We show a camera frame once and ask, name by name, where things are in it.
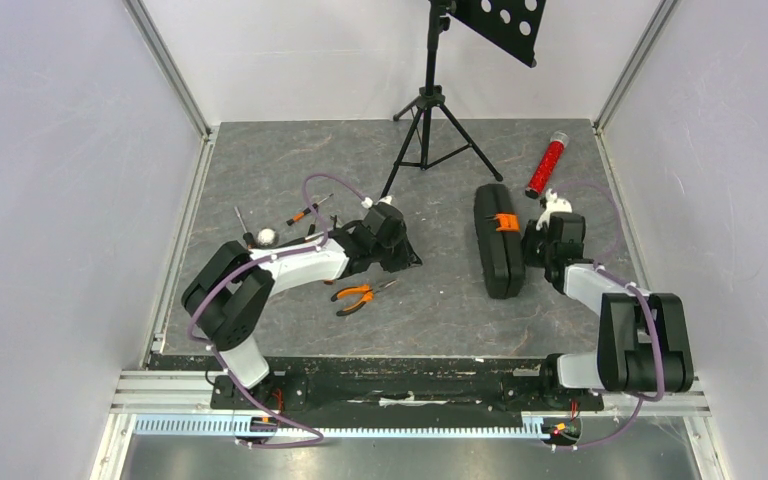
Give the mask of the black plastic tool case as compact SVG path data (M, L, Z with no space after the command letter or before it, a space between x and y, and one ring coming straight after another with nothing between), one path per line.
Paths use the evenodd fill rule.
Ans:
M516 297L526 278L522 232L510 194L503 184L475 191L474 225L486 291L492 299Z

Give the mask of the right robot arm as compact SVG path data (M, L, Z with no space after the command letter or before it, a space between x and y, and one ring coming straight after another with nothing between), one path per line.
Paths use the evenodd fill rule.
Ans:
M657 401L690 390L695 372L682 300L623 281L585 257L586 222L575 213L552 213L528 222L522 250L554 289L599 317L596 347L556 353L541 365L537 392L562 408L578 390L625 393Z

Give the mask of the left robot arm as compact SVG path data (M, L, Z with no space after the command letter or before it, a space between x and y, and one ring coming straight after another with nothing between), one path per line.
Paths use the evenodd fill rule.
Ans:
M377 264L388 273L421 265L404 216L386 202L371 205L365 217L279 248L222 244L185 288L181 305L200 341L216 353L237 379L236 396L250 408L267 405L274 383L254 331L271 297L316 282L366 272Z

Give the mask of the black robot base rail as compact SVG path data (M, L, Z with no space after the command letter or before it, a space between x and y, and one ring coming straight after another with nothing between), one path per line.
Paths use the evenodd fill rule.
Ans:
M515 427L604 409L598 396L549 386L539 358L271 357L252 396L317 428Z

